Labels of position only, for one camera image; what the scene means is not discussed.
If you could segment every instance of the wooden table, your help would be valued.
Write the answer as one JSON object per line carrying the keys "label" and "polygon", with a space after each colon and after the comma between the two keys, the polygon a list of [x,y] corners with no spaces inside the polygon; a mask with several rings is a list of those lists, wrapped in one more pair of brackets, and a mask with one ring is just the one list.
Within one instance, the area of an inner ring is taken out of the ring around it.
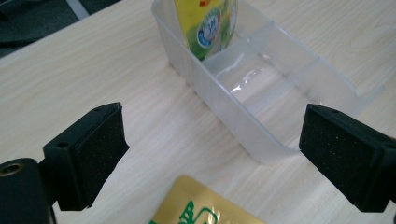
{"label": "wooden table", "polygon": [[[359,93],[385,85],[357,119],[396,136],[396,1],[249,0]],[[267,223],[392,223],[363,214],[304,156],[260,165],[167,61],[152,1],[123,0],[0,60],[0,163],[42,147],[92,108],[121,102],[131,146],[93,207],[59,223],[148,223],[191,175]]]}

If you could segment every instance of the green printed logo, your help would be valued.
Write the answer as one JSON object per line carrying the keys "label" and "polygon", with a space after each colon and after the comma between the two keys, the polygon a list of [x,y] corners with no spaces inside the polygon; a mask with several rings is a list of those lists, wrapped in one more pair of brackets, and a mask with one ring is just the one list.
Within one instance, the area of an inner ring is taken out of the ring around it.
{"label": "green printed logo", "polygon": [[179,217],[178,224],[198,224],[196,221],[202,214],[206,212],[209,213],[209,215],[213,218],[213,222],[211,222],[211,224],[217,224],[219,220],[218,216],[216,216],[216,214],[207,207],[202,208],[199,211],[198,216],[194,218],[194,202],[189,201],[189,203],[186,205],[186,208],[184,209],[183,214],[181,214]]}

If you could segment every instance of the yellow package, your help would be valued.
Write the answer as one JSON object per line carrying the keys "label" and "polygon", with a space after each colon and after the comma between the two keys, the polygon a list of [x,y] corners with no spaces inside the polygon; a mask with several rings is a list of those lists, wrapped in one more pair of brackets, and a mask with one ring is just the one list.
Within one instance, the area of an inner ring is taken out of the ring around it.
{"label": "yellow package", "polygon": [[150,224],[264,224],[188,176],[181,176]]}
{"label": "yellow package", "polygon": [[188,47],[199,59],[227,48],[236,24],[237,0],[175,0]]}

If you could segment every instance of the green leaf design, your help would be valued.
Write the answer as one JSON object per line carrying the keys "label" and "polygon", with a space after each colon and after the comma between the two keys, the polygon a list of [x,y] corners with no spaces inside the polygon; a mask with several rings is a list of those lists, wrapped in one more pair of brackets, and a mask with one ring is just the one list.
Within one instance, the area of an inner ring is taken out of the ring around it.
{"label": "green leaf design", "polygon": [[179,217],[178,224],[193,224],[194,223],[194,202],[189,201],[184,209],[183,214]]}

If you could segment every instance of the white plastic bin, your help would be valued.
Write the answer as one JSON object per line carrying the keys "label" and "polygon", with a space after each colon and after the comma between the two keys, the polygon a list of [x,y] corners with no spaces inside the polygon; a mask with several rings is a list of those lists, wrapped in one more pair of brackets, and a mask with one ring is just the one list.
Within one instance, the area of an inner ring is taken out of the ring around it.
{"label": "white plastic bin", "polygon": [[170,63],[258,161],[298,152],[307,104],[354,117],[370,101],[243,0],[232,44],[203,62],[186,48],[173,0],[154,0],[152,13]]}

